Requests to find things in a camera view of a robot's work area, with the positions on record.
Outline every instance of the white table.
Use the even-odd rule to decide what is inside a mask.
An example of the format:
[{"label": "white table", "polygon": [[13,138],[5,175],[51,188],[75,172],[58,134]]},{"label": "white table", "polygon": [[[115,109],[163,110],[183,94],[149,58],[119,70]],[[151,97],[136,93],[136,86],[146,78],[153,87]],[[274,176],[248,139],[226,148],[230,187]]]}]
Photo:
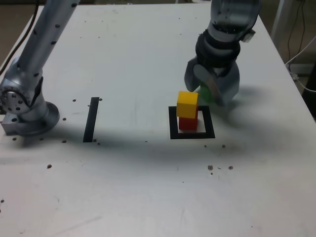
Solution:
[{"label": "white table", "polygon": [[[0,130],[1,237],[316,235],[315,123],[260,18],[232,109],[211,107],[216,138],[170,140],[209,20],[208,4],[77,7],[44,67],[56,128]],[[83,143],[91,97],[97,142]]]}]

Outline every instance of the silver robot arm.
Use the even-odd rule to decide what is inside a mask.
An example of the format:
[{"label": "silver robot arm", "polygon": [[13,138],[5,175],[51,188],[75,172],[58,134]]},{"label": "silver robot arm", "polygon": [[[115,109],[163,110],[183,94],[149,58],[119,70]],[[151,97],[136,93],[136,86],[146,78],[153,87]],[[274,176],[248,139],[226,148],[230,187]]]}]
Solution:
[{"label": "silver robot arm", "polygon": [[[79,0],[47,0],[20,58],[13,60],[0,84],[0,103],[7,114],[7,135],[32,136],[52,129],[59,120],[55,105],[42,94],[42,68]],[[229,103],[239,88],[235,62],[240,40],[247,40],[259,14],[260,0],[213,0],[212,19],[197,40],[197,56],[188,62],[189,91],[205,85],[219,105]]]},{"label": "silver robot arm", "polygon": [[7,114],[7,135],[32,136],[53,128],[59,120],[55,105],[42,94],[42,69],[80,0],[48,0],[19,58],[0,84],[0,102]]},{"label": "silver robot arm", "polygon": [[239,90],[239,41],[249,41],[261,0],[212,0],[211,21],[196,44],[196,57],[188,62],[188,91],[199,86],[219,106],[227,105]]}]

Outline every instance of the wooden block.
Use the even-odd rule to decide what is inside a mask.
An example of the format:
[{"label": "wooden block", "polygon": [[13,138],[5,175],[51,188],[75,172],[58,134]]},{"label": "wooden block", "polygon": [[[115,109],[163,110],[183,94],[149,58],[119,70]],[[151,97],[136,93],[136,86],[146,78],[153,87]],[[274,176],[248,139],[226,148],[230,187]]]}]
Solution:
[{"label": "wooden block", "polygon": [[196,131],[198,128],[198,108],[196,108],[195,118],[179,117],[179,129],[182,131]]},{"label": "wooden block", "polygon": [[177,101],[177,117],[194,119],[198,106],[198,93],[180,91]]}]

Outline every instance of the black square outline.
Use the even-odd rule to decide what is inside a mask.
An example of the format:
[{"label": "black square outline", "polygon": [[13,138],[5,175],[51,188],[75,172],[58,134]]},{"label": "black square outline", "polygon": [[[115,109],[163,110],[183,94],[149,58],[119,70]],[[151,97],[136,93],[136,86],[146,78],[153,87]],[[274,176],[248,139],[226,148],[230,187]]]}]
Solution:
[{"label": "black square outline", "polygon": [[169,126],[170,126],[170,139],[206,139],[215,138],[211,113],[209,107],[206,105],[199,106],[198,111],[202,111],[205,126],[205,132],[196,133],[179,133],[177,121],[177,107],[169,106]]}]

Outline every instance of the floor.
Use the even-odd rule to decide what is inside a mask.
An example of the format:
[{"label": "floor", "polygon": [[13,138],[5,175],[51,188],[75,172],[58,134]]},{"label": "floor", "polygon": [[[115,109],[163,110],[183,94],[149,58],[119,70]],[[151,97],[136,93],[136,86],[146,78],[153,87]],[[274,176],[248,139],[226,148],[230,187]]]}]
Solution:
[{"label": "floor", "polygon": [[[138,3],[174,3],[174,0],[97,0],[98,4],[127,4],[128,2],[133,2],[133,4]],[[179,3],[187,3],[190,0],[178,0]],[[285,29],[284,39],[282,39],[282,44],[279,48],[279,53],[284,62],[289,59],[287,41],[291,31],[291,27],[295,20],[296,11],[299,1],[295,2],[291,11],[291,17],[289,19],[289,24]],[[275,0],[262,0],[262,8],[260,12],[260,17],[262,18],[268,32],[272,30],[274,17],[277,12],[278,1]],[[26,26],[27,22],[31,18],[34,11],[33,5],[0,5],[0,62],[2,63],[10,52],[12,46],[18,39],[22,30]],[[316,17],[313,13],[316,12],[316,0],[307,0],[304,13],[306,22],[306,32],[304,35],[303,45],[307,45],[309,41],[316,35]],[[293,32],[290,49],[291,56],[294,56],[299,48],[301,41],[301,36],[303,32],[303,20],[300,15],[296,28]],[[295,63],[314,63],[316,55],[316,43],[311,45],[309,49],[298,57]]]}]

